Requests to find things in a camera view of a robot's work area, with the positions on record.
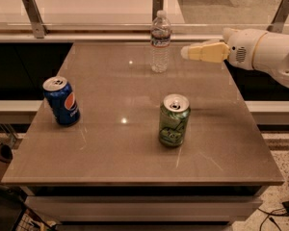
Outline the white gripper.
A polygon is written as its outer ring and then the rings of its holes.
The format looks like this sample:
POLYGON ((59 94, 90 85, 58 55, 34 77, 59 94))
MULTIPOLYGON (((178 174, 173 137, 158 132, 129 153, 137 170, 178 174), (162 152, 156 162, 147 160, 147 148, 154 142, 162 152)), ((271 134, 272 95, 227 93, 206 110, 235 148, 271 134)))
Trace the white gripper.
POLYGON ((224 60, 235 67, 253 70, 252 61, 255 48, 267 31, 257 29, 223 29, 223 40, 209 39, 195 42, 181 49, 181 56, 186 60, 219 64, 224 60))

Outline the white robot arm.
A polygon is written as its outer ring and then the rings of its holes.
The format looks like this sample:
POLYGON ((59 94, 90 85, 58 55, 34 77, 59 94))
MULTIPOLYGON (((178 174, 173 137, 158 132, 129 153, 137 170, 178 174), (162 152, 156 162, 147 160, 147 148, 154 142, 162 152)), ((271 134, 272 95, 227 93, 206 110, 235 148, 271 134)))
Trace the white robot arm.
POLYGON ((228 61, 244 70, 269 74, 289 89, 289 35, 258 29, 223 29, 223 41, 209 41, 184 46, 186 60, 208 63, 228 61))

